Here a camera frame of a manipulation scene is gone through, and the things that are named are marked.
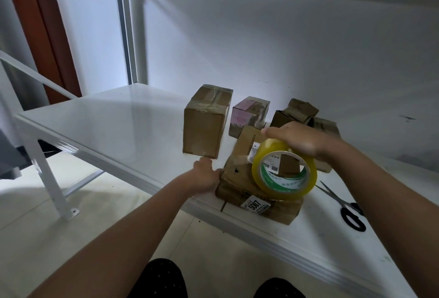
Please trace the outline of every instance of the white table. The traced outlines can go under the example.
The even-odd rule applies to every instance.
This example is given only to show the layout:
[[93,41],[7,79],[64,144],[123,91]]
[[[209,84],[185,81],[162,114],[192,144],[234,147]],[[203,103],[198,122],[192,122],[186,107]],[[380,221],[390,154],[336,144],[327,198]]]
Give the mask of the white table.
[[[135,83],[17,114],[26,149],[65,218],[78,214],[66,195],[95,178],[61,191],[36,140],[42,139],[149,194],[191,169],[198,158],[182,153],[183,110],[189,98]],[[214,168],[221,168],[235,139],[227,127]],[[394,160],[373,159],[391,174],[435,203],[439,174]],[[341,198],[353,201],[338,175],[319,172]],[[183,210],[207,223],[337,285],[354,296],[415,297],[367,220],[357,232],[343,222],[339,205],[318,189],[306,196],[299,216],[289,226],[225,204],[213,194],[187,201]]]

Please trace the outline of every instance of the yellow tape roll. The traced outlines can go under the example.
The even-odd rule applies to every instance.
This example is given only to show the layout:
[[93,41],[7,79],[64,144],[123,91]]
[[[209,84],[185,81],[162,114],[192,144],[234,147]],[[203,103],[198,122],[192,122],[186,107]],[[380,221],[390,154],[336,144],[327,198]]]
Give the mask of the yellow tape roll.
[[[281,178],[266,169],[263,163],[271,156],[286,154],[301,160],[302,171],[293,178]],[[252,175],[256,184],[273,200],[296,200],[310,192],[317,181],[317,170],[311,156],[293,151],[285,142],[267,139],[253,158]]]

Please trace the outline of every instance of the scissors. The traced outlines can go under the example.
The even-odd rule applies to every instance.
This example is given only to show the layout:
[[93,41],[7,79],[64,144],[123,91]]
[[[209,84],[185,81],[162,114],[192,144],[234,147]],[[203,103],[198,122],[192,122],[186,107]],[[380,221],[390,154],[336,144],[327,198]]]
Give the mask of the scissors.
[[[349,203],[349,202],[346,202],[345,200],[342,200],[332,190],[330,190],[329,187],[326,186],[323,181],[320,180],[320,182],[323,184],[323,186],[326,187],[327,190],[324,190],[323,188],[321,188],[320,186],[317,186],[317,185],[316,185],[316,187],[319,188],[320,190],[322,190],[323,192],[325,192],[330,197],[332,197],[334,200],[336,200],[341,205],[342,208],[340,209],[340,213],[342,214],[342,218],[343,218],[344,222],[347,225],[349,225],[351,228],[353,228],[354,230],[364,232],[366,230],[366,226],[364,225],[364,223],[362,221],[360,221],[358,216],[356,216],[351,211],[349,211],[348,208],[346,208],[346,206],[348,206],[348,207],[354,209],[360,215],[364,216],[364,213],[361,210],[361,208],[359,207],[358,203],[355,203],[355,202]],[[356,226],[354,223],[352,223],[348,217],[350,217],[358,226]]]

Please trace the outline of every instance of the pink label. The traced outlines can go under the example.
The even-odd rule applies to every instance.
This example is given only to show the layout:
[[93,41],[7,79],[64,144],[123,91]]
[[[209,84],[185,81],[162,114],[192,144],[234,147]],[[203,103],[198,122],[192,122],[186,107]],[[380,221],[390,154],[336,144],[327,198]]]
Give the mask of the pink label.
[[230,122],[238,126],[244,127],[247,125],[253,114],[241,110],[236,110],[236,107],[232,110],[232,118]]
[[247,100],[243,100],[242,102],[236,104],[234,108],[245,111],[254,103],[255,103],[254,100],[247,99]]

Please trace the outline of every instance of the black object on floor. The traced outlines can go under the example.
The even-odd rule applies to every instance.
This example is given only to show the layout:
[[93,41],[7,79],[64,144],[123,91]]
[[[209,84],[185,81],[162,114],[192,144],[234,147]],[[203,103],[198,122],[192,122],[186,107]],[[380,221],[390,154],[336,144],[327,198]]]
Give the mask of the black object on floor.
[[180,269],[168,259],[152,260],[128,295],[128,298],[138,297],[187,298],[186,284]]
[[[128,298],[176,297],[187,298],[186,284],[178,266],[168,259],[149,262]],[[254,298],[305,298],[290,282],[282,278],[270,278],[256,291]]]
[[290,282],[282,278],[270,278],[256,291],[253,298],[305,298],[302,292],[297,290]]
[[[51,145],[51,144],[49,144],[49,143],[47,143],[47,142],[45,142],[43,140],[38,140],[38,143],[40,144],[41,150],[44,152],[44,156],[46,158],[49,158],[50,156],[53,156],[53,155],[61,152],[61,150],[59,150],[56,146],[53,146],[53,145]],[[19,167],[20,170],[22,170],[23,168],[27,168],[27,167],[31,166],[32,162],[31,162],[31,160],[29,158],[29,155],[26,152],[25,147],[24,146],[19,146],[17,148],[17,150],[19,151],[19,153],[23,157],[25,157],[25,160],[26,160],[26,164],[24,164],[24,165]]]

